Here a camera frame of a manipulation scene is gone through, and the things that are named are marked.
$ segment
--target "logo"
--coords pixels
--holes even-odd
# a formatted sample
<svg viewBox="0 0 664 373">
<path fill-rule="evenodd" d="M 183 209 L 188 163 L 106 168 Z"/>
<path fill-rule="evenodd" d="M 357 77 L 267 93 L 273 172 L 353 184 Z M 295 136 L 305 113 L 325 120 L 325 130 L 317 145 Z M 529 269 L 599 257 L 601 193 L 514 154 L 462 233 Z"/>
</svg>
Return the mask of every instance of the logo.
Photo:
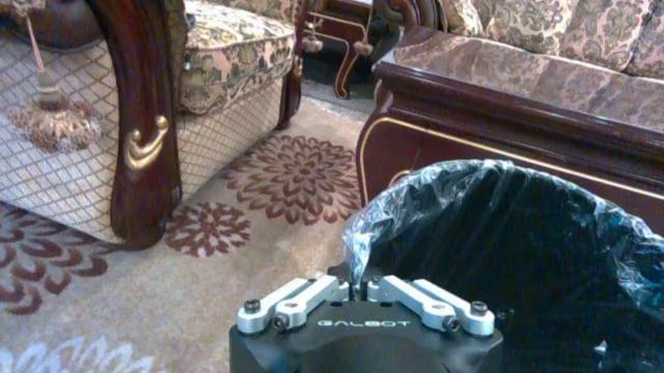
<svg viewBox="0 0 664 373">
<path fill-rule="evenodd" d="M 349 326 L 353 328 L 396 328 L 398 326 L 408 326 L 410 321 L 363 321 L 363 322 L 353 322 L 353 321 L 331 321 L 331 320 L 321 320 L 318 321 L 318 326 L 325 327 L 335 327 L 335 326 Z"/>
</svg>

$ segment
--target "red floral pattern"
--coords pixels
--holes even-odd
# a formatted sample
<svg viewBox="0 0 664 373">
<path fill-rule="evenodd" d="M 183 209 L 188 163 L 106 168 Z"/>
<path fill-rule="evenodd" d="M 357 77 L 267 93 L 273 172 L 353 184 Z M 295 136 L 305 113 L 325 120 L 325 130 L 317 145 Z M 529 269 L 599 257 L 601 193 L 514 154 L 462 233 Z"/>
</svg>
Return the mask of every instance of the red floral pattern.
<svg viewBox="0 0 664 373">
<path fill-rule="evenodd" d="M 291 224 L 334 223 L 359 209 L 354 152 L 317 138 L 270 137 L 222 178 L 238 202 Z"/>
<path fill-rule="evenodd" d="M 40 309 L 72 276 L 106 273 L 96 240 L 29 212 L 0 203 L 0 308 L 15 315 Z"/>
<path fill-rule="evenodd" d="M 191 256 L 227 253 L 249 241 L 250 223 L 243 212 L 215 202 L 184 206 L 166 228 L 166 244 Z"/>
</svg>

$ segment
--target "trash can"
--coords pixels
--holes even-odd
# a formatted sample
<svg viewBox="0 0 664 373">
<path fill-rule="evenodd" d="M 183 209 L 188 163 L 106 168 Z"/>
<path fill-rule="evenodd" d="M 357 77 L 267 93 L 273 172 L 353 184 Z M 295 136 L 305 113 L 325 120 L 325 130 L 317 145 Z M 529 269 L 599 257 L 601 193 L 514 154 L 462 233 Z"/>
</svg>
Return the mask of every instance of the trash can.
<svg viewBox="0 0 664 373">
<path fill-rule="evenodd" d="M 559 177 L 502 161 L 412 173 L 343 233 L 346 262 L 488 303 L 506 371 L 664 372 L 664 239 Z"/>
</svg>

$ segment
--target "carpet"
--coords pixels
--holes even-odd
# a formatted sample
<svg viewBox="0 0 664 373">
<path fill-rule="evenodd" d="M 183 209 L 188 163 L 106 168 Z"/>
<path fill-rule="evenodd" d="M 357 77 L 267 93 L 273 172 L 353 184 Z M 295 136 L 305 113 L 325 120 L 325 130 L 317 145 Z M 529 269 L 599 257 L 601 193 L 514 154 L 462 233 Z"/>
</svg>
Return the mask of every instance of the carpet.
<svg viewBox="0 0 664 373">
<path fill-rule="evenodd" d="M 0 372 L 229 371 L 243 301 L 341 262 L 359 117 L 305 98 L 146 251 L 0 204 Z"/>
</svg>

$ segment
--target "sofa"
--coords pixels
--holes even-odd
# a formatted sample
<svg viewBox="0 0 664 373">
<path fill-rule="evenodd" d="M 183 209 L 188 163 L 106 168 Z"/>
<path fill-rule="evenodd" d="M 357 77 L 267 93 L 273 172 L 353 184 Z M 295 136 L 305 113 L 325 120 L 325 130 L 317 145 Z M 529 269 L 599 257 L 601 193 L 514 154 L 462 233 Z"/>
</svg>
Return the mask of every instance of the sofa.
<svg viewBox="0 0 664 373">
<path fill-rule="evenodd" d="M 299 107 L 303 1 L 47 0 L 29 13 L 44 65 L 92 106 L 100 136 L 46 150 L 8 114 L 37 78 L 25 20 L 0 3 L 0 201 L 146 248 L 179 202 Z"/>
<path fill-rule="evenodd" d="M 664 2 L 374 7 L 404 34 L 374 66 L 377 108 L 357 147 L 363 203 L 433 162 L 508 159 L 664 233 Z"/>
</svg>

